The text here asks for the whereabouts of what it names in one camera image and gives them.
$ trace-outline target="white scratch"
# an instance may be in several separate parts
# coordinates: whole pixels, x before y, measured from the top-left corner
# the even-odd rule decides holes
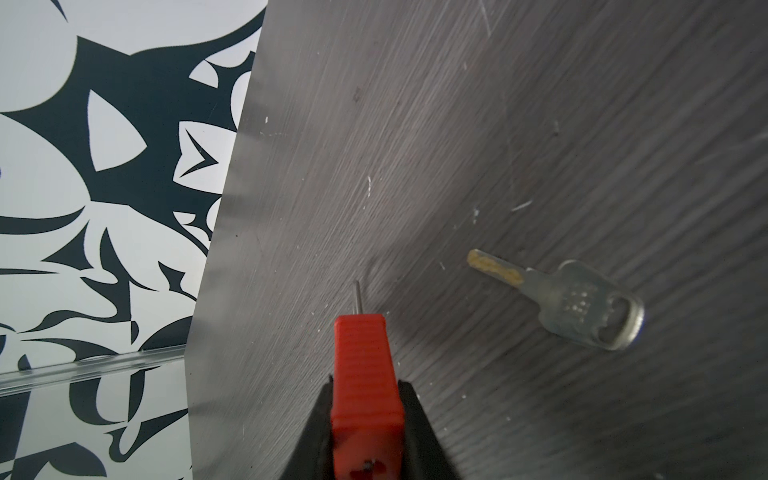
[[[491,37],[491,24],[488,23],[488,14],[485,13],[485,5],[483,4],[482,0],[478,0],[480,2],[480,12],[482,13],[482,19],[485,21],[485,30],[488,32],[488,38]]]
[[[524,204],[519,204],[517,207],[513,208],[510,211],[511,212],[516,212],[518,210],[522,210],[522,209],[526,208],[528,205],[530,205],[532,203],[533,203],[533,199],[530,199],[529,201],[525,202]]]

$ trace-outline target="key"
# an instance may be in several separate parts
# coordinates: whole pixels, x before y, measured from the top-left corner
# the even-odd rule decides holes
[[[587,346],[621,350],[637,337],[643,325],[642,300],[600,272],[577,260],[566,260],[552,275],[513,265],[480,250],[471,250],[467,262],[520,290],[541,307],[538,320],[550,332]],[[614,338],[601,330],[608,326],[614,303],[625,301],[627,314]]]

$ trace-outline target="ribbed red grip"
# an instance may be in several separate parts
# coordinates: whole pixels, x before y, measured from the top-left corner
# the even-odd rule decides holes
[[[384,316],[340,316],[331,408],[336,480],[397,480],[404,425]]]

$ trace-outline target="black and white patterned panel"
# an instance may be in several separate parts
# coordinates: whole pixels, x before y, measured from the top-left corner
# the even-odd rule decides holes
[[[265,7],[0,3],[0,373],[186,342]]]
[[[191,480],[184,361],[0,397],[0,480]]]

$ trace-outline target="key ring hole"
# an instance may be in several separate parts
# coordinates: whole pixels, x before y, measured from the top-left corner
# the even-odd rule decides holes
[[[620,295],[609,297],[608,300],[611,303],[610,312],[606,318],[606,326],[602,326],[598,330],[598,339],[612,344],[624,330],[624,326],[629,320],[631,304],[629,300]]]

